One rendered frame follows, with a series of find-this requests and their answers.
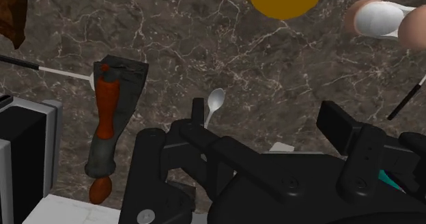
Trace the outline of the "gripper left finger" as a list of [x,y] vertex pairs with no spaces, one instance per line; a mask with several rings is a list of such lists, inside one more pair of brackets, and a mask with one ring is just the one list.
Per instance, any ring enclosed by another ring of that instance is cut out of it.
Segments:
[[214,204],[225,204],[218,224],[241,207],[227,196],[236,186],[234,173],[257,191],[283,201],[281,178],[263,156],[231,137],[218,137],[203,127],[204,99],[194,98],[189,119],[176,120],[169,132],[146,128],[137,134],[118,224],[191,224],[194,201],[166,183],[169,170],[182,168],[202,185]]

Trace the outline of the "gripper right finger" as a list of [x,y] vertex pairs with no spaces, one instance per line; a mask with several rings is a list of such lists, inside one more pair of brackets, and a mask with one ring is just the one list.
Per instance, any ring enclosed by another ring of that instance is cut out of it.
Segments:
[[330,100],[321,103],[316,125],[338,153],[347,157],[345,190],[356,197],[371,195],[383,169],[404,193],[426,204],[426,156],[403,146],[381,128],[356,121]]

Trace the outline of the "teal object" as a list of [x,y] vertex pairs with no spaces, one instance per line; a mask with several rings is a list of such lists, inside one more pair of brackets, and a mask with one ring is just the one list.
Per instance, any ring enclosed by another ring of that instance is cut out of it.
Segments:
[[383,170],[383,169],[381,169],[380,171],[379,171],[379,176],[378,176],[378,178],[381,180],[381,181],[383,181],[383,182],[385,182],[385,183],[387,183],[388,185],[390,185],[390,186],[392,186],[392,187],[394,187],[395,189],[397,189],[397,190],[399,190],[399,191],[402,191],[403,192],[403,189],[396,183],[396,182],[394,182],[391,178],[389,178],[388,176],[387,176],[387,174],[386,174],[386,172],[385,172],[385,170]]

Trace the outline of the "grey and orange spatula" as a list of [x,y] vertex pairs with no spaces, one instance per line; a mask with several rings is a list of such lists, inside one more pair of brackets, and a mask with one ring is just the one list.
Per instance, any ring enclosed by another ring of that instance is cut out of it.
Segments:
[[112,191],[115,148],[145,86],[149,65],[107,55],[94,63],[98,127],[90,144],[85,173],[94,179],[89,200],[101,204]]

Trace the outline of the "silver spoon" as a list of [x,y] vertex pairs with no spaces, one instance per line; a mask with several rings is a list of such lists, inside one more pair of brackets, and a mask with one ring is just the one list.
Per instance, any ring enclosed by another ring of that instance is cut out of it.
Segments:
[[217,88],[210,93],[210,95],[208,96],[209,113],[205,120],[204,128],[208,127],[211,117],[213,116],[215,111],[219,110],[222,107],[224,100],[225,100],[224,89]]

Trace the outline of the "white marble slab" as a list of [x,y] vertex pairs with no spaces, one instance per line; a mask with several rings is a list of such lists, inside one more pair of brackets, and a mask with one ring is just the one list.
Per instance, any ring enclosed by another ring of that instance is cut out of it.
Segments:
[[56,195],[47,195],[23,224],[118,224],[120,211]]

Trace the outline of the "black and grey appliance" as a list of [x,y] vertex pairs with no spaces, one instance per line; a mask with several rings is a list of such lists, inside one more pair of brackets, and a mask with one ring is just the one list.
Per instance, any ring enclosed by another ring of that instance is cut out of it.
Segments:
[[0,94],[0,224],[23,224],[58,172],[63,105]]

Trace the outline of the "pink and white object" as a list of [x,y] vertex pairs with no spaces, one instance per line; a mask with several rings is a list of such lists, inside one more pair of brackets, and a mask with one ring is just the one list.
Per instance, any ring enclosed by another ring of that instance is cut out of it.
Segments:
[[344,16],[345,28],[360,36],[397,40],[405,48],[426,49],[426,5],[417,8],[382,0],[358,0]]

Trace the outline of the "brown rough object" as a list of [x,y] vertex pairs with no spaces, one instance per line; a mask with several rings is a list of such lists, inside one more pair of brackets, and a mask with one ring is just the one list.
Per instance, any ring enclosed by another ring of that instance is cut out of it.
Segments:
[[0,0],[0,34],[18,49],[25,40],[28,0]]

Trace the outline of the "black-handled white-shaft utensil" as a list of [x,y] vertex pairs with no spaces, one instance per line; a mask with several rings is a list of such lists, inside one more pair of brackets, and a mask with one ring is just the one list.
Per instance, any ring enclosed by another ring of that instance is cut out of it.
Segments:
[[409,93],[404,97],[404,99],[393,109],[393,111],[388,115],[387,120],[393,120],[396,115],[407,105],[407,103],[415,96],[415,94],[422,87],[423,83],[426,81],[426,74],[423,78],[409,91]]
[[28,62],[28,61],[15,59],[15,58],[8,57],[8,56],[5,56],[5,55],[0,55],[0,61],[5,62],[5,63],[9,63],[9,64],[14,64],[14,65],[17,65],[17,66],[21,66],[21,67],[24,67],[24,68],[31,68],[31,69],[34,69],[34,70],[51,72],[51,73],[60,74],[60,75],[63,75],[63,76],[73,77],[73,78],[76,78],[76,79],[83,79],[83,80],[89,81],[91,88],[93,90],[95,90],[94,74],[93,73],[91,73],[89,76],[86,76],[86,75],[82,75],[82,74],[76,74],[76,73],[73,73],[73,72],[66,72],[66,71],[63,71],[63,70],[46,68],[46,67],[42,67],[42,66],[39,66],[37,64]]

